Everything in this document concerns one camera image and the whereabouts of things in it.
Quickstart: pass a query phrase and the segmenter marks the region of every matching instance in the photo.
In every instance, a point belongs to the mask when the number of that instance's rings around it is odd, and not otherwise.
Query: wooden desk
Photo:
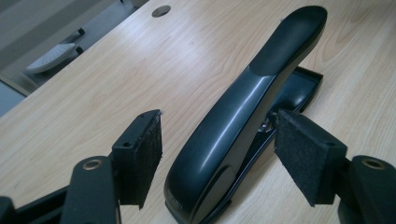
[[[175,223],[163,184],[207,111],[298,7],[323,5],[323,37],[301,66],[324,75],[305,114],[349,146],[396,164],[396,2],[151,0],[59,75],[0,118],[0,194],[17,207],[68,184],[74,165],[107,155],[147,110],[163,111],[163,158],[145,207],[124,223]],[[151,12],[172,7],[163,17]],[[311,208],[269,148],[221,223],[337,223]]]

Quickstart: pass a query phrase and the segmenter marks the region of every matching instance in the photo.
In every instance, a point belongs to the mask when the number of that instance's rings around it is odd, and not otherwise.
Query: stapler
[[[326,19],[323,7],[292,12],[192,133],[163,190],[177,222],[220,216],[274,138],[272,113],[301,111],[312,100],[321,75],[297,66],[318,43]]]

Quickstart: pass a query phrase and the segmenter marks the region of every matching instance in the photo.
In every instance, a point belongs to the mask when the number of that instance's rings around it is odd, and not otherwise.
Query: floor
[[[135,11],[136,8],[132,6],[130,1],[123,1],[123,3],[121,1],[116,1],[114,4],[112,4],[110,7],[108,7],[82,27],[85,31],[85,35],[80,35],[78,32],[75,32],[74,34],[71,34],[69,37],[67,37],[63,42],[73,42],[83,49],[88,49]],[[30,77],[35,83],[37,83],[37,85],[41,86],[47,80],[55,76],[66,65],[76,59],[77,56],[77,53],[71,55],[63,63],[47,72],[26,75]],[[9,86],[0,81],[0,117],[5,115],[24,98],[25,97],[23,95],[17,91],[14,91]]]

